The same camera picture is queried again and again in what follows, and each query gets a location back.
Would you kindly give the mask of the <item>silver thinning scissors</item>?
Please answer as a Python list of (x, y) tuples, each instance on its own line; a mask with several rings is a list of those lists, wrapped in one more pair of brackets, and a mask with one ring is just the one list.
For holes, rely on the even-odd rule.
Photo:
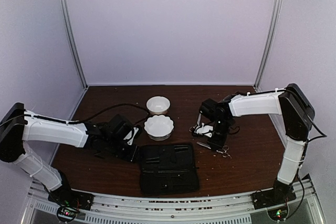
[(202, 143), (202, 142), (196, 142), (197, 145), (201, 146), (201, 147), (204, 147), (206, 149), (209, 149), (213, 152), (216, 152), (216, 153), (219, 153), (221, 154), (221, 156), (223, 158), (232, 158), (232, 156), (228, 153), (228, 150), (229, 150), (229, 146), (227, 145), (224, 145), (222, 148), (219, 148), (219, 149), (213, 149), (211, 148), (208, 144), (206, 143)]

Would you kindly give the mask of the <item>black zippered tool case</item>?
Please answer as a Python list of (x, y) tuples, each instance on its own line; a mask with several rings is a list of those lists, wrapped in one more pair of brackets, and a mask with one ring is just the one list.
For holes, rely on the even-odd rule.
[(199, 190), (192, 143), (146, 145), (139, 150), (140, 190), (146, 196)]

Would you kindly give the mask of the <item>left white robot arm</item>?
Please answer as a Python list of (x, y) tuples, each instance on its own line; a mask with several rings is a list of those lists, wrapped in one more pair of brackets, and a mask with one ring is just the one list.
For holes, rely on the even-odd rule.
[(134, 139), (141, 127), (117, 114), (109, 122), (66, 121), (49, 118), (15, 103), (1, 120), (1, 161), (13, 163), (40, 181), (55, 200), (71, 205), (77, 196), (64, 173), (49, 166), (28, 145), (29, 141), (66, 144), (77, 148), (107, 152), (134, 162)]

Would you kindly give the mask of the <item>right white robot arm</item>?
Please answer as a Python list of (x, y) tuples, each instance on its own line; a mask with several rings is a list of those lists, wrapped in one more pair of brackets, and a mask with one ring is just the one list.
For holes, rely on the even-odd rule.
[(287, 144), (283, 160), (269, 192), (272, 203), (279, 204), (289, 196), (290, 187), (304, 162), (315, 111), (299, 86), (295, 83), (283, 89), (259, 93), (236, 92), (221, 101), (207, 99), (199, 108), (197, 123), (190, 128), (193, 135), (206, 136), (212, 151), (225, 146), (234, 119), (246, 115), (281, 115), (285, 125)]

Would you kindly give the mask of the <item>scalloped white bowl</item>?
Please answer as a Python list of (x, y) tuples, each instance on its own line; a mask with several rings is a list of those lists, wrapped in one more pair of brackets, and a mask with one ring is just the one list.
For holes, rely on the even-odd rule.
[(144, 130), (150, 139), (164, 141), (171, 136), (174, 122), (169, 116), (154, 115), (144, 122)]

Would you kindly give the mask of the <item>round white bowl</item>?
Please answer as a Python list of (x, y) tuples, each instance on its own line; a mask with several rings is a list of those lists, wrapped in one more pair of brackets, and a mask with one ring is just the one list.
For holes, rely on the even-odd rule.
[(163, 96), (151, 97), (146, 102), (146, 107), (151, 115), (167, 114), (170, 105), (170, 100)]

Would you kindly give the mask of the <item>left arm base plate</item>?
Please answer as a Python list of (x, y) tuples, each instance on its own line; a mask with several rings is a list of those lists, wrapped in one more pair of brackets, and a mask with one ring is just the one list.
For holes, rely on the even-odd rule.
[(71, 191), (65, 193), (56, 193), (55, 191), (48, 193), (48, 200), (55, 202), (59, 206), (69, 207), (74, 210), (90, 210), (94, 195), (79, 191)]

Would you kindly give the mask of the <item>aluminium front rail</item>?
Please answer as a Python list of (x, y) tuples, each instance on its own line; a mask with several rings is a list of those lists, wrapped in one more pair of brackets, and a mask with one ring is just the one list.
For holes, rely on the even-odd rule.
[[(316, 190), (310, 179), (293, 188), (297, 198), (287, 205), (256, 209), (248, 193), (192, 198), (136, 198), (91, 193), (90, 210), (81, 210), (70, 223), (327, 223)], [(48, 201), (41, 183), (33, 181), (28, 192), (26, 208), (19, 223), (62, 223), (57, 217), (58, 205)], [(269, 214), (288, 206), (286, 221), (277, 221)]]

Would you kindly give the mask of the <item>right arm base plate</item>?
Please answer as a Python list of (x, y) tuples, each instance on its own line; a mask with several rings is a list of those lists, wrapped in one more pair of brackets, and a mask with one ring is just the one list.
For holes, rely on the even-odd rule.
[(252, 202), (254, 209), (269, 208), (276, 205), (283, 205), (288, 201), (295, 200), (296, 194), (294, 191), (290, 191), (285, 196), (280, 195), (276, 196), (276, 193), (273, 189), (257, 191), (251, 194)]

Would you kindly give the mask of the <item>right aluminium corner post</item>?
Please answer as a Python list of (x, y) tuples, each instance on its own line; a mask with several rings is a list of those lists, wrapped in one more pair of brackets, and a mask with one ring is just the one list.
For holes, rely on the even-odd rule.
[(265, 43), (265, 46), (264, 46), (261, 62), (260, 62), (260, 65), (259, 65), (259, 69), (258, 69), (258, 72), (257, 72), (255, 83), (254, 83), (254, 88), (257, 91), (260, 90), (262, 77), (263, 77), (263, 75), (265, 73), (265, 70), (266, 70), (267, 61), (268, 61), (268, 58), (270, 56), (270, 52), (271, 52), (271, 48), (272, 48), (272, 43), (274, 42), (277, 23), (278, 23), (281, 8), (282, 8), (282, 3), (283, 3), (283, 0), (274, 0), (272, 13), (271, 13), (270, 24), (269, 24), (269, 29), (268, 29), (267, 38), (266, 38), (266, 43)]

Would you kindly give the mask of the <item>aluminium corner post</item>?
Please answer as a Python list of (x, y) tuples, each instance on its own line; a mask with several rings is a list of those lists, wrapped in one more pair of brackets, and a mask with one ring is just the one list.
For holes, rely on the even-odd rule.
[(263, 77), (263, 75), (265, 73), (265, 70), (266, 70), (267, 61), (268, 61), (268, 58), (270, 56), (270, 52), (271, 52), (271, 48), (272, 48), (272, 43), (274, 42), (277, 23), (278, 23), (281, 8), (282, 8), (282, 3), (283, 3), (283, 0), (274, 0), (272, 13), (271, 13), (270, 24), (269, 24), (269, 29), (268, 29), (267, 38), (266, 38), (266, 43), (265, 43), (265, 46), (264, 46), (261, 62), (260, 62), (260, 65), (259, 65), (259, 69), (258, 69), (258, 72), (257, 72), (255, 83), (254, 83), (254, 88), (257, 91), (260, 90), (262, 77)]
[(83, 68), (80, 62), (80, 58), (78, 55), (78, 50), (75, 42), (75, 37), (74, 37), (74, 32), (71, 26), (71, 21), (70, 21), (70, 15), (69, 15), (69, 9), (67, 5), (67, 0), (60, 0), (60, 6), (61, 6), (61, 11), (62, 11), (62, 16), (65, 24), (65, 30), (66, 30), (66, 36), (68, 40), (68, 44), (70, 47), (70, 52), (72, 55), (72, 58), (75, 63), (75, 69), (77, 71), (77, 74), (79, 76), (81, 85), (84, 89), (88, 88), (87, 81), (85, 79), (85, 75), (83, 72)]

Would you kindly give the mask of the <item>left aluminium corner post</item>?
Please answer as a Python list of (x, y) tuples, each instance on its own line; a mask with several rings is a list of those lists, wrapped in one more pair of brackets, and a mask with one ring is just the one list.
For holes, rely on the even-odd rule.
[(70, 47), (70, 52), (72, 55), (72, 58), (75, 63), (75, 69), (77, 71), (77, 74), (79, 76), (81, 85), (84, 89), (88, 88), (87, 81), (85, 79), (85, 75), (83, 72), (83, 68), (80, 62), (80, 58), (78, 55), (78, 50), (75, 42), (75, 37), (74, 37), (74, 32), (71, 26), (71, 21), (70, 21), (70, 15), (69, 15), (69, 9), (67, 5), (67, 0), (60, 0), (60, 6), (61, 6), (61, 11), (62, 11), (62, 16), (65, 24), (65, 30), (66, 30), (66, 36), (68, 40), (68, 44)]

